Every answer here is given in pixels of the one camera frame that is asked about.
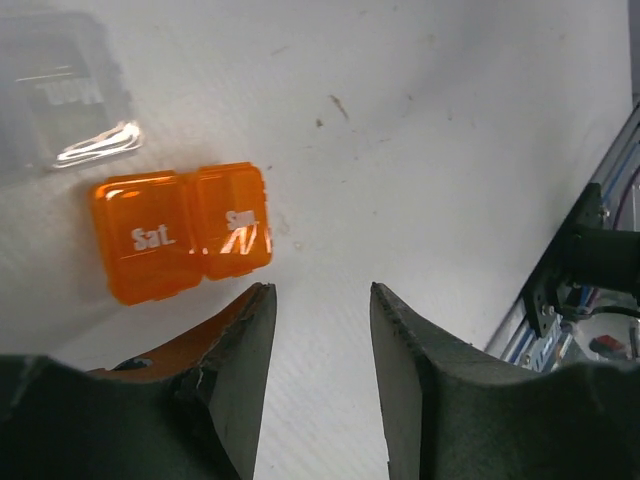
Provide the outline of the orange pill organizer box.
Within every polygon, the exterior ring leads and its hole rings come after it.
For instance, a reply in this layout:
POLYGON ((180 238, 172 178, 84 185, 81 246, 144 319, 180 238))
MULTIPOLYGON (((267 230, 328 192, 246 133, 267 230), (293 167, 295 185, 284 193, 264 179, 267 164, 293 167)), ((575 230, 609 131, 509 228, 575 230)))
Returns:
POLYGON ((108 287, 124 305, 272 259, 265 182, 248 162, 111 177, 91 188, 89 205, 108 287))

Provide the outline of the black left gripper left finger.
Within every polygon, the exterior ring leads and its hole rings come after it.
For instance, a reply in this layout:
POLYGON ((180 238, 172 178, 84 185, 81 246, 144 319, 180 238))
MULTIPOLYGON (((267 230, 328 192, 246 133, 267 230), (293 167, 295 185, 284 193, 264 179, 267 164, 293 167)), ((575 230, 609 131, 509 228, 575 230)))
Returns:
POLYGON ((5 479, 250 479, 277 313, 257 283, 113 369, 1 359, 5 479))

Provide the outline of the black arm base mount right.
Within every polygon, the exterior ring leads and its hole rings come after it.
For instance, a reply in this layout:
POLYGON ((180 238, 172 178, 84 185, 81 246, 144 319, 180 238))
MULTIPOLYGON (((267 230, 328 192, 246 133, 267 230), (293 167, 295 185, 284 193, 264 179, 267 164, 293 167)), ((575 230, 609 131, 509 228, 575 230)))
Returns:
POLYGON ((603 226, 601 185, 589 183, 522 291, 525 318, 538 338, 557 314, 572 315, 583 286, 639 297, 639 234, 603 226))

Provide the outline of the aluminium frame rail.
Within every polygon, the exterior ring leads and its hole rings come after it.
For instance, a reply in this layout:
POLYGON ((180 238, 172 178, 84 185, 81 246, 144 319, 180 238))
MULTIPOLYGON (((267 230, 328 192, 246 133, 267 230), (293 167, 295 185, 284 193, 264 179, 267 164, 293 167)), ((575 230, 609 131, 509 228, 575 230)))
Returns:
POLYGON ((639 111, 634 109, 486 347, 535 372, 639 358, 639 111))

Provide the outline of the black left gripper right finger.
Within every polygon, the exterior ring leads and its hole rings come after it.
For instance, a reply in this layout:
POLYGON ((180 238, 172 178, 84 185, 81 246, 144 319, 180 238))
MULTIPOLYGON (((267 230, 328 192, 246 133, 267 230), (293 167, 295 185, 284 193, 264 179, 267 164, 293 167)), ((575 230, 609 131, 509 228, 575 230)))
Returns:
POLYGON ((370 291, 393 479, 635 479, 639 369, 582 362, 547 374, 478 350, 370 291))

